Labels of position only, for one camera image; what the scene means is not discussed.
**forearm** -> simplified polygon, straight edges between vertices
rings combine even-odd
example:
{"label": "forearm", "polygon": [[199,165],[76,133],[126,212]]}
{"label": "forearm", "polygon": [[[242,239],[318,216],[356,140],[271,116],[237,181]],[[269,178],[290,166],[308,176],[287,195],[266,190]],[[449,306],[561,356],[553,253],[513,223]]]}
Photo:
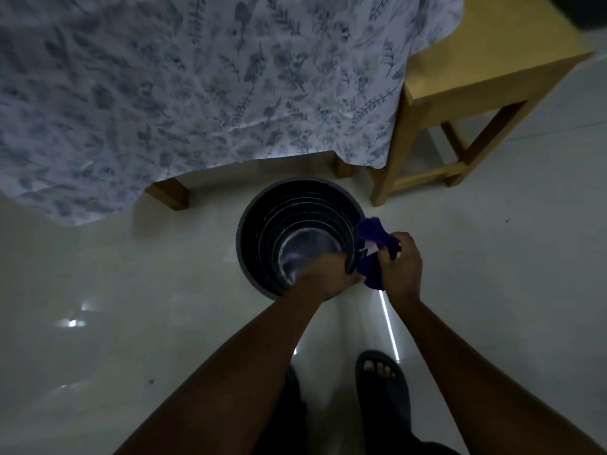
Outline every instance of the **forearm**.
{"label": "forearm", "polygon": [[419,300],[390,295],[471,454],[604,451],[476,352]]}
{"label": "forearm", "polygon": [[117,454],[251,452],[321,303],[313,284],[297,282],[206,360]]}

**wooden bed leg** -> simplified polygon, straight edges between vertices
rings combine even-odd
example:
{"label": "wooden bed leg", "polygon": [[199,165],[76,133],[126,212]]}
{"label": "wooden bed leg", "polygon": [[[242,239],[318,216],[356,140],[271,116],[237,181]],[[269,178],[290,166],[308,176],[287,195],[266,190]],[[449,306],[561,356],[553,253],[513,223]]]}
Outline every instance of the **wooden bed leg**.
{"label": "wooden bed leg", "polygon": [[352,177],[351,164],[346,163],[344,160],[339,158],[337,153],[333,153],[333,171],[337,175],[338,179],[345,179],[346,177]]}
{"label": "wooden bed leg", "polygon": [[146,193],[172,210],[184,210],[189,207],[189,190],[176,178],[154,182],[146,188]]}

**white tile floor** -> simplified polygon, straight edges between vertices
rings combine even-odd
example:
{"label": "white tile floor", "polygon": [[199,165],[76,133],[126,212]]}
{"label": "white tile floor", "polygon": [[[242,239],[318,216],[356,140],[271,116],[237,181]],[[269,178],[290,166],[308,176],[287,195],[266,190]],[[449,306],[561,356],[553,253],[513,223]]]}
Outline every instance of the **white tile floor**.
{"label": "white tile floor", "polygon": [[[574,71],[457,188],[373,208],[363,171],[338,183],[388,230],[412,233],[423,299],[447,324],[607,446],[605,76],[607,60]],[[76,229],[0,198],[0,451],[114,451],[269,304],[240,272],[236,226],[264,186],[306,173],[332,178],[322,156],[252,162],[186,176],[204,183],[187,211],[144,196]],[[388,314],[414,432],[467,453],[412,339]],[[324,304],[306,330],[293,363],[314,452],[362,452],[353,367],[368,348],[395,353],[379,293],[363,286]]]}

